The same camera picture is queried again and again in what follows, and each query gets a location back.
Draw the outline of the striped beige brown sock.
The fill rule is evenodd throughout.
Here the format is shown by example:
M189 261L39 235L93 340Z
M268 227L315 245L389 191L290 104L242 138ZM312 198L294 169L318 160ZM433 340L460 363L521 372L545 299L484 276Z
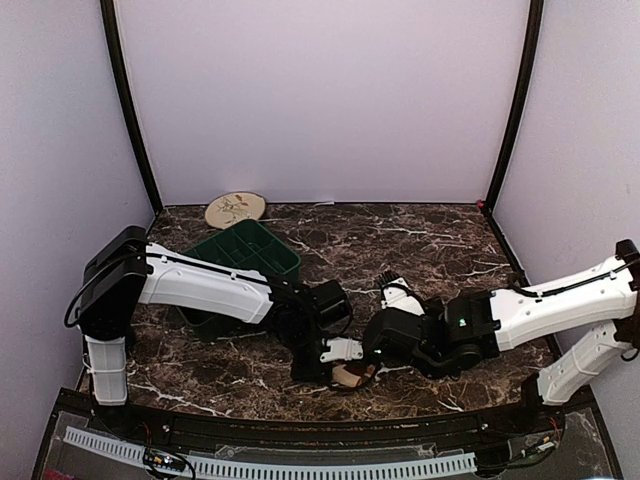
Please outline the striped beige brown sock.
M338 365L332 369L332 385L341 389L355 390L367 385L376 375L374 365Z

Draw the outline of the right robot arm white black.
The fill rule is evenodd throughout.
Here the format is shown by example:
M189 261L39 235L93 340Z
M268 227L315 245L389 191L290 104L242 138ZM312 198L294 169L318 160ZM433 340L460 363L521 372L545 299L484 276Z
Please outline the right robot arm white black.
M364 331L365 354L404 362L428 378L456 377L539 337L589 328L523 383L523 402L510 413L521 434L534 432L549 407L565 404L616 357L639 347L639 251L629 239L603 262L535 286L422 300L387 272L380 289L381 309Z

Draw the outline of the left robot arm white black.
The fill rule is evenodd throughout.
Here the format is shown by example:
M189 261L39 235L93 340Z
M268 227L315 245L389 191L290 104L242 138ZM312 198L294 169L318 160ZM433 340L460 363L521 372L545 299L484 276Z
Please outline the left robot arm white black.
M330 382L335 366L365 357L360 341L326 330L353 318L338 282L311 288L206 262L153 243L143 228L128 226L87 263L63 319L84 337L94 398L103 406L103 421L120 436L141 427L140 412L127 403L126 375L126 337L139 304L183 307L270 328L291 351L291 377L298 382Z

